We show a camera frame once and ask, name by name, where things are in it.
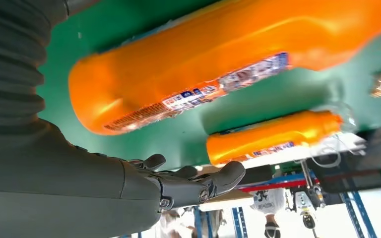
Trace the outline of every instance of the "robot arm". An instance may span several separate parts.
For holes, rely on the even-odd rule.
[[[150,228],[162,208],[196,205],[231,190],[231,163],[196,178],[157,173],[67,142],[37,118],[35,87],[51,29],[95,0],[0,0],[0,238],[108,238]]]

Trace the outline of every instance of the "orange bottle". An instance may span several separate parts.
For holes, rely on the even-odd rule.
[[[224,0],[80,60],[71,102],[90,131],[121,134],[289,68],[346,62],[379,34],[381,0]]]
[[[305,111],[210,135],[206,147],[213,165],[245,161],[293,146],[316,144],[341,131],[342,124],[343,119],[330,111]]]

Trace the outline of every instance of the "green surface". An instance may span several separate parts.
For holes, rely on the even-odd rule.
[[[369,96],[374,75],[381,72],[381,37],[344,65],[324,72],[284,72],[125,135],[95,135],[79,123],[67,88],[69,70],[78,59],[212,2],[103,0],[57,26],[48,47],[48,62],[41,68],[46,83],[38,93],[46,100],[46,109],[40,117],[59,126],[71,143],[92,152],[124,159],[161,153],[168,161],[166,169],[209,163],[205,141],[213,132],[310,109],[331,99],[349,104],[362,129],[381,126],[381,98]]]

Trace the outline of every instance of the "white shirt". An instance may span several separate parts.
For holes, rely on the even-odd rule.
[[[261,190],[251,192],[254,196],[253,209],[262,212],[264,215],[275,215],[285,207],[285,193],[283,188]]]

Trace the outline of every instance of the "robotic hand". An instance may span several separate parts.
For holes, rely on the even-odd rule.
[[[166,162],[164,156],[155,154],[145,161],[129,161],[138,173],[160,188],[160,208],[199,205],[207,200],[232,190],[245,175],[245,168],[239,162],[229,162],[220,171],[196,176],[194,167],[186,166],[176,172],[154,172]]]

